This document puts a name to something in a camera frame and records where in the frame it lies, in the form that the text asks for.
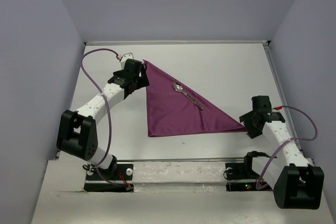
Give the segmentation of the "metal spoon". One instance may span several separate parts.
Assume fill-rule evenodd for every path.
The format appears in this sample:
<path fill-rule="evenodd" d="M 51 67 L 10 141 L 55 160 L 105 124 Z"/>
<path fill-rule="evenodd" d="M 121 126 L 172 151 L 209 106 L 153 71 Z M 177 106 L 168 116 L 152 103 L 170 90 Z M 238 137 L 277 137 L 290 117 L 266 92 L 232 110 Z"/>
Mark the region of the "metal spoon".
<path fill-rule="evenodd" d="M 204 110 L 204 108 L 193 98 L 193 97 L 191 97 L 184 89 L 183 89 L 183 86 L 180 84 L 180 83 L 178 83 L 178 82 L 176 82 L 176 81 L 174 81 L 173 82 L 173 88 L 174 88 L 174 90 L 176 91 L 176 92 L 178 92 L 178 93 L 181 93 L 181 94 L 183 94 L 183 95 L 185 95 L 194 105 L 196 105 L 200 110 Z"/>

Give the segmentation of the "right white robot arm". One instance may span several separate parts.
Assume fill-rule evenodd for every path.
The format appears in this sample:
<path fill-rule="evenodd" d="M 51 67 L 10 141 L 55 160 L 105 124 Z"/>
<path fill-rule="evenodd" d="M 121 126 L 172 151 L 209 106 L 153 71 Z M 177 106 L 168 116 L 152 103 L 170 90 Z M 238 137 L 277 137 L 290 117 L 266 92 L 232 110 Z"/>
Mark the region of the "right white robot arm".
<path fill-rule="evenodd" d="M 252 110 L 239 120 L 250 138 L 264 136 L 275 148 L 272 155 L 252 151 L 245 155 L 241 171 L 248 178 L 257 175 L 257 190 L 269 186 L 276 205 L 281 209 L 312 209 L 320 207 L 324 172 L 303 156 L 296 145 L 299 137 L 288 132 L 286 120 L 279 112 L 283 106 L 272 107 L 265 95 L 252 97 Z"/>

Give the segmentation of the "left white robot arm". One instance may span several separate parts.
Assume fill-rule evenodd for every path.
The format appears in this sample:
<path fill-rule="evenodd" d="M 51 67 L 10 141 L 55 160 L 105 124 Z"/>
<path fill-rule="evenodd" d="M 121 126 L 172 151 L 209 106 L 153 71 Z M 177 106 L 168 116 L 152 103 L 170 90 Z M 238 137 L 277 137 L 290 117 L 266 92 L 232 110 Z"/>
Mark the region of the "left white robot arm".
<path fill-rule="evenodd" d="M 89 102 L 75 111 L 63 112 L 58 130 L 57 148 L 98 167 L 104 179 L 115 176 L 117 158 L 109 154 L 110 144 L 106 150 L 98 146 L 97 125 L 110 116 L 111 108 L 149 85 L 144 62 L 129 58 L 121 67 Z"/>

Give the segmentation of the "purple cloth napkin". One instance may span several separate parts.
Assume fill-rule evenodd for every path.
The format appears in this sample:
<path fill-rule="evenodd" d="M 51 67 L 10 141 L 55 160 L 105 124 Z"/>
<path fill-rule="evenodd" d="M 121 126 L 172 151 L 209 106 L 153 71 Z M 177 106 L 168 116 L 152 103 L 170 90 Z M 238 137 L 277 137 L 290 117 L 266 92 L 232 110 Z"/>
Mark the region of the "purple cloth napkin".
<path fill-rule="evenodd" d="M 243 125 L 200 94 L 183 85 L 184 91 L 203 108 L 173 88 L 176 81 L 149 61 L 145 61 L 150 85 L 146 87 L 149 137 L 245 132 Z"/>

